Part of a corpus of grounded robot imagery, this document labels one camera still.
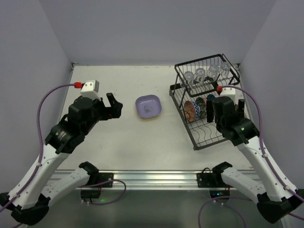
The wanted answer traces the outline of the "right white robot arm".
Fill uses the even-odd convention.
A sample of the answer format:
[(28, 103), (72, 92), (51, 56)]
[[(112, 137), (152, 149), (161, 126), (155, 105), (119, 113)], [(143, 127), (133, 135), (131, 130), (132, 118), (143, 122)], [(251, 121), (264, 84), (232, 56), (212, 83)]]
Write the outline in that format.
[(217, 97), (212, 105), (217, 129), (247, 158), (260, 182), (245, 176), (228, 162), (212, 169), (214, 178), (236, 188), (256, 204), (266, 221), (276, 223), (303, 203), (304, 191), (283, 174), (254, 123), (240, 117), (231, 98)]

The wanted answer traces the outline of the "dark green small bowl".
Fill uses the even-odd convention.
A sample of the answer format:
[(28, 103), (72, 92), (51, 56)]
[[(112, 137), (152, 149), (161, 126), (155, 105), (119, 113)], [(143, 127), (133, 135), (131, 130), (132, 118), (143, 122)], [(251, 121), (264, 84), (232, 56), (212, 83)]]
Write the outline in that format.
[(197, 97), (195, 103), (200, 107), (200, 118), (207, 117), (207, 105), (206, 101), (202, 97)]

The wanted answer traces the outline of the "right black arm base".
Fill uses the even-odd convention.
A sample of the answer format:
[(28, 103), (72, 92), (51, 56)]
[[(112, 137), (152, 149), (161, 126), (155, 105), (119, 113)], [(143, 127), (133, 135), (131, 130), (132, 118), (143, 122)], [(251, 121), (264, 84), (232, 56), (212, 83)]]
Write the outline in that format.
[(223, 182), (219, 172), (204, 168), (203, 171), (196, 173), (196, 181), (198, 188), (209, 190), (211, 198), (224, 197), (222, 201), (228, 200), (231, 186)]

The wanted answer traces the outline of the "yellow square panda plate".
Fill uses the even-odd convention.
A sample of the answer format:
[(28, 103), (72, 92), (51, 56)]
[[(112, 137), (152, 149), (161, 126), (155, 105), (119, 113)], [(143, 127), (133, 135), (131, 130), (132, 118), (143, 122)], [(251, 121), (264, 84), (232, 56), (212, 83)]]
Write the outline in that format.
[(159, 116), (150, 116), (150, 117), (143, 117), (143, 116), (139, 116), (139, 118), (141, 119), (141, 120), (144, 120), (144, 121), (146, 121), (146, 120), (152, 120), (152, 119), (155, 119), (155, 118), (158, 118)]

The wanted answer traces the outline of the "clear glass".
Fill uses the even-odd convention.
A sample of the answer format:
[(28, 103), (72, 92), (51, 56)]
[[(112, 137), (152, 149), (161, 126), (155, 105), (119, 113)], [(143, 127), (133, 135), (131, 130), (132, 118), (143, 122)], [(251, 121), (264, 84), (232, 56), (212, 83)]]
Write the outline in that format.
[(196, 71), (195, 71), (195, 74), (194, 74), (194, 80), (197, 83), (202, 84), (204, 82), (204, 80), (205, 80), (205, 77), (206, 77), (206, 71), (205, 71), (205, 69), (203, 69), (203, 68), (197, 68)]
[(231, 69), (231, 64), (229, 62), (223, 62), (219, 68), (219, 74), (223, 77), (228, 77)]
[(191, 71), (186, 71), (186, 72), (184, 72), (183, 75), (184, 75), (185, 81), (187, 82), (187, 85), (189, 87), (192, 87), (193, 81), (194, 81), (194, 74)]
[(219, 76), (219, 66), (218, 65), (210, 65), (207, 70), (207, 78), (210, 82), (214, 82), (217, 80)]

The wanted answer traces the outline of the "purple square panda plate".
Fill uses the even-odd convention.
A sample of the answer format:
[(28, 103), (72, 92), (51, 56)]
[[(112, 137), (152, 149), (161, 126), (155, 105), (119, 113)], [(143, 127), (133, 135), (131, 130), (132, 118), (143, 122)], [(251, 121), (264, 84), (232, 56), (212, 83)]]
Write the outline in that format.
[(156, 95), (145, 95), (138, 97), (135, 101), (138, 116), (159, 116), (162, 112), (160, 99)]

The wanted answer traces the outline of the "blue dotted small bowl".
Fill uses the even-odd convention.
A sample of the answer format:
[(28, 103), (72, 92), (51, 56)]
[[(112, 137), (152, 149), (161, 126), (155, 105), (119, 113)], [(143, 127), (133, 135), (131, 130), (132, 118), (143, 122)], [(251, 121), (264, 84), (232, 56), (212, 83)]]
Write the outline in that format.
[(216, 98), (216, 97), (215, 97), (213, 94), (207, 95), (207, 100), (212, 101), (212, 100), (214, 100), (215, 98)]

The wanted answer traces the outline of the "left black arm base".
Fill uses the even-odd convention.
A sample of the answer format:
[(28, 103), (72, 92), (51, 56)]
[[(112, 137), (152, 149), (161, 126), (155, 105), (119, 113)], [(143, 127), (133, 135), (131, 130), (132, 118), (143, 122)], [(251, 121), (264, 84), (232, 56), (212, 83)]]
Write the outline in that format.
[[(102, 173), (99, 172), (91, 176), (87, 184), (85, 184), (85, 186), (94, 185), (105, 181), (110, 181), (113, 178), (114, 178), (114, 174), (111, 172), (102, 172)], [(92, 202), (93, 199), (97, 199), (100, 197), (101, 190), (102, 190), (101, 186), (93, 187), (90, 190), (82, 189), (80, 191), (80, 197), (82, 200), (89, 200), (90, 202)]]

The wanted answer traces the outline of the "aluminium mounting rail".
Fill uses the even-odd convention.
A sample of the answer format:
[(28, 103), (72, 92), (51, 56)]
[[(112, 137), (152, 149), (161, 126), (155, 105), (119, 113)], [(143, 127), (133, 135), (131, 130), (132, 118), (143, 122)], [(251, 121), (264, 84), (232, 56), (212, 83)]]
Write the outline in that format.
[[(73, 170), (57, 170), (47, 185), (69, 175)], [(201, 171), (99, 171), (100, 173), (113, 173), (114, 179), (122, 180), (127, 190), (222, 190), (223, 188), (199, 188), (197, 173)], [(262, 184), (254, 170), (240, 170), (246, 177)], [(123, 190), (123, 184), (113, 183), (112, 188), (105, 190)]]

